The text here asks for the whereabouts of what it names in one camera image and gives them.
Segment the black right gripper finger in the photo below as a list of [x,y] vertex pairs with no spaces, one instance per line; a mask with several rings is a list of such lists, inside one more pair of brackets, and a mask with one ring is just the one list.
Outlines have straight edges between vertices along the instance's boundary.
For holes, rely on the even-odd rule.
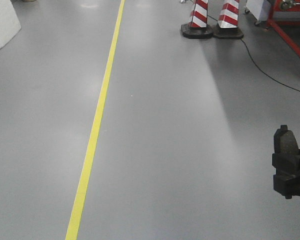
[[299,168],[300,151],[297,154],[273,153],[272,166],[275,168]]
[[295,179],[287,175],[273,176],[273,189],[278,193],[293,193]]

